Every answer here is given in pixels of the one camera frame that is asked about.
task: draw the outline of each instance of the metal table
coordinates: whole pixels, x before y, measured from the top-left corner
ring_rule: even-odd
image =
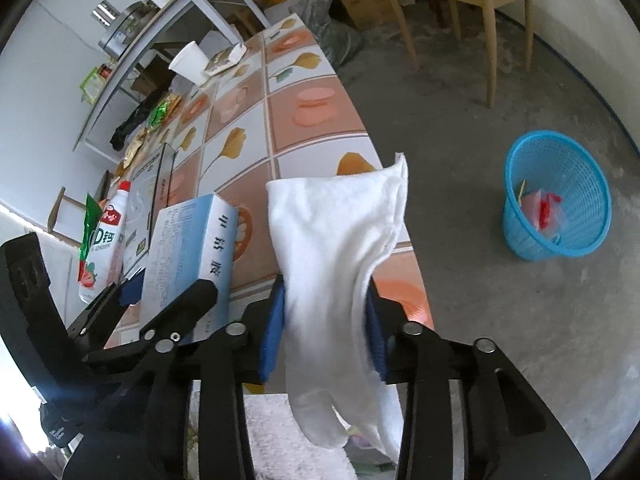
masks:
[[[269,27],[265,15],[255,5],[253,0],[242,0],[244,4],[251,9],[254,15],[260,20],[264,27]],[[103,152],[92,140],[89,138],[89,133],[97,122],[100,114],[107,106],[109,100],[118,90],[118,87],[122,81],[126,78],[127,73],[136,65],[145,54],[145,52],[155,43],[156,38],[180,19],[188,10],[193,6],[198,7],[201,12],[207,16],[213,25],[232,43],[236,44],[242,41],[234,30],[229,26],[224,17],[213,7],[209,0],[172,0],[166,4],[160,11],[151,19],[139,36],[129,45],[128,49],[122,54],[116,67],[113,69],[110,78],[102,88],[98,99],[89,112],[82,129],[78,134],[78,138],[73,146],[73,151],[76,150],[78,145],[82,142],[89,148],[99,153],[103,157],[107,158],[115,164],[119,163],[120,159]]]

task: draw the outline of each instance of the plastic bottle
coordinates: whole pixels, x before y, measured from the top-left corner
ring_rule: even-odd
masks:
[[[120,183],[98,222],[80,280],[80,299],[85,303],[91,303],[108,285],[120,279],[130,188],[128,180]]]

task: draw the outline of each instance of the concrete floor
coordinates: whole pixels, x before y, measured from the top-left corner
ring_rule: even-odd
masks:
[[[370,31],[338,74],[383,164],[395,152],[408,159],[406,224],[436,329],[467,343],[495,339],[595,477],[640,413],[640,160],[596,96],[541,43],[524,72],[524,34],[504,19],[495,107],[485,108],[482,18],[462,10],[459,44],[424,3],[408,9],[417,72],[389,24]],[[502,167],[517,137],[546,128],[596,158],[613,220],[589,256],[529,263],[502,238]]]

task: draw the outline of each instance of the metal rivet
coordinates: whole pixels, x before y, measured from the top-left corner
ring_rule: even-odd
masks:
[[[476,341],[476,348],[485,354],[490,354],[495,350],[495,343],[490,339],[481,337]]]
[[[166,354],[174,349],[174,342],[168,339],[161,339],[156,343],[156,352]]]
[[[409,321],[404,324],[402,331],[408,335],[420,335],[422,333],[422,325],[415,321]]]
[[[246,327],[242,323],[230,323],[226,326],[226,333],[229,335],[242,335]]]

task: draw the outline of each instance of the blue plastic basket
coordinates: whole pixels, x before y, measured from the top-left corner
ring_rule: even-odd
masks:
[[[557,240],[537,232],[525,218],[515,193],[523,180],[525,194],[542,189],[562,197],[562,223]],[[504,165],[502,229],[507,245],[525,260],[591,253],[606,238],[611,224],[611,195],[602,170],[580,144],[549,130],[520,137]]]

